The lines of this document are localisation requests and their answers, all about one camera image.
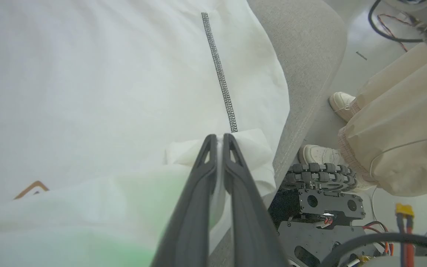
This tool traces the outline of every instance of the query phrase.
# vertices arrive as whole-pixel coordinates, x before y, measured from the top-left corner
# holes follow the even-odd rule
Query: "white floor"
[[[329,90],[329,95],[342,91],[357,95],[362,85],[375,73],[396,60],[405,51],[398,43],[386,40],[377,35],[370,28],[367,20],[368,11],[374,0],[325,0],[342,17],[348,27],[348,43],[341,67]],[[404,18],[403,14],[392,7],[381,3],[377,7],[377,14],[386,13]],[[397,37],[417,37],[417,34],[408,27],[392,19],[384,23]],[[405,44],[410,49],[413,44]],[[329,103],[324,101],[315,123],[304,139],[303,144],[317,144],[337,148],[337,132],[345,122],[331,110]],[[363,225],[373,220],[370,197],[373,190],[361,193],[364,199],[366,218],[356,220],[355,225]],[[414,233],[424,234],[427,231],[427,195],[416,198],[394,197],[382,189],[375,193],[374,206],[376,217],[390,230],[397,231],[395,218],[395,203],[411,204],[415,211]]]

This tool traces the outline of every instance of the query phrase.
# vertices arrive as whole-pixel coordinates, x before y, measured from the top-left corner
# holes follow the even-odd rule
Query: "pant leg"
[[[370,78],[351,103],[351,110],[354,114],[359,112],[425,64],[427,64],[427,46],[421,43]]]
[[[427,52],[411,55],[424,55],[423,58],[427,59]],[[386,72],[389,77],[393,76],[391,67]],[[372,176],[369,176],[370,163],[381,152],[427,138],[427,63],[414,71],[408,70],[407,76],[403,76],[404,70],[396,69],[396,72],[401,80],[390,78],[394,81],[381,82],[391,88],[371,87],[370,84],[380,83],[374,77],[368,88],[375,88],[375,91],[367,90],[368,93],[364,94],[369,96],[365,99],[373,100],[357,100],[358,105],[366,104],[340,130],[339,143],[344,148],[341,153],[364,179],[376,181],[389,193],[422,195],[427,193],[427,141],[378,156],[371,168]]]

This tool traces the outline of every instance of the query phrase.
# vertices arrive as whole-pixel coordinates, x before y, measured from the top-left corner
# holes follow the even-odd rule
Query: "gray upholstered cushion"
[[[347,33],[340,17],[321,0],[248,0],[283,67],[291,105],[273,166],[279,185],[312,125],[344,56]],[[266,196],[269,206],[274,194]],[[229,230],[209,265],[232,265]]]

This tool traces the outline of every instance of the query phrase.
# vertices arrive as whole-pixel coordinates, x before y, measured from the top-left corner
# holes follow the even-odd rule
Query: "person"
[[[427,46],[415,46],[359,92],[329,98],[347,122],[339,150],[305,145],[300,162],[346,163],[357,172],[358,191],[377,185],[396,196],[427,194]]]

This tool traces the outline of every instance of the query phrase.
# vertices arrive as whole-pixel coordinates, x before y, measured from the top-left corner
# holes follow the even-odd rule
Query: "yellow connector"
[[[411,205],[402,205],[401,203],[396,203],[395,213],[401,213],[403,215],[408,215],[412,218],[415,218],[415,214],[413,213],[413,208]]]

